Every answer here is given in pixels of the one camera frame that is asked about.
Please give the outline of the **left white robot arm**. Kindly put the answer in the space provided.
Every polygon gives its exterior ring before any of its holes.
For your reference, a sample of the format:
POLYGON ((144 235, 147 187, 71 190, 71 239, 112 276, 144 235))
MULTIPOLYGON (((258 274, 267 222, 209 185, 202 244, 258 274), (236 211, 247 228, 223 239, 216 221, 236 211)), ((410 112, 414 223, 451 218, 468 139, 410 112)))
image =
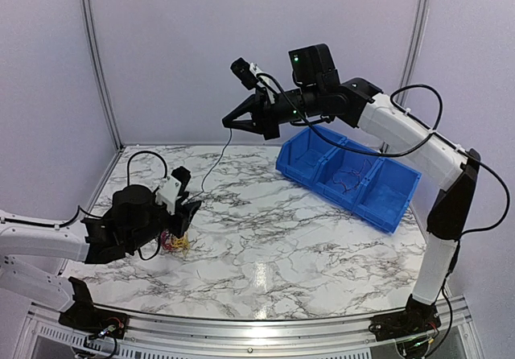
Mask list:
POLYGON ((1 225, 1 287, 41 303, 72 320, 85 331, 101 325, 87 285, 21 262, 19 255, 64 258, 104 265, 134 255, 164 232, 183 236, 199 210, 200 201, 187 201, 179 183, 171 188, 133 184, 115 192, 111 208, 100 218, 84 218, 58 230, 14 221, 1 225))

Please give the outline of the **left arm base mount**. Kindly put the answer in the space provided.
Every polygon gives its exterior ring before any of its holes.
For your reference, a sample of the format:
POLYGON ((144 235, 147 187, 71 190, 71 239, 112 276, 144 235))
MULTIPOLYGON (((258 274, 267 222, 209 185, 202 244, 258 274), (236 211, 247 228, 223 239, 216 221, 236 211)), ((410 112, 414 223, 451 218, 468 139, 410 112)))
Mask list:
POLYGON ((90 339, 106 336, 121 339, 128 320, 126 313, 95 307, 91 303, 74 303, 59 317, 61 325, 87 332, 90 339))

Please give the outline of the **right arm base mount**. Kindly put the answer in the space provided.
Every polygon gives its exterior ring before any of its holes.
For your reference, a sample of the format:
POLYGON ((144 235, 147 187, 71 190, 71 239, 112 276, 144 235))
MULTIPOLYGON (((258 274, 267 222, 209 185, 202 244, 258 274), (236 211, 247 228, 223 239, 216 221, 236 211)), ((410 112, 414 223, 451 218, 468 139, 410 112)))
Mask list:
POLYGON ((418 309, 404 309, 375 315, 370 320, 369 331, 376 341, 384 341, 433 331, 440 326, 439 313, 432 307, 428 313, 418 309))

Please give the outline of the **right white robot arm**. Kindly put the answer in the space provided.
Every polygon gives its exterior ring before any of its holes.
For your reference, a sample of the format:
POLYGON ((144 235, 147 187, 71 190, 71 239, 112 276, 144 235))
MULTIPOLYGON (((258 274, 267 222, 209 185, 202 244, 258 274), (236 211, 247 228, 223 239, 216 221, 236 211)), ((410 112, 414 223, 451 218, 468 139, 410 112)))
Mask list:
POLYGON ((430 319, 451 261, 457 255, 480 167, 475 151, 464 151, 439 135, 393 101, 369 81, 339 78, 327 44, 299 48, 289 53, 295 89, 286 91, 270 75, 238 58, 230 68, 254 94, 226 115, 222 124, 234 130, 259 134, 266 140, 280 136, 280 125, 303 124, 321 140, 333 144, 310 117, 340 119, 392 147, 392 158, 406 158, 439 187, 427 218, 426 253, 414 289, 398 319, 404 332, 415 333, 430 319))

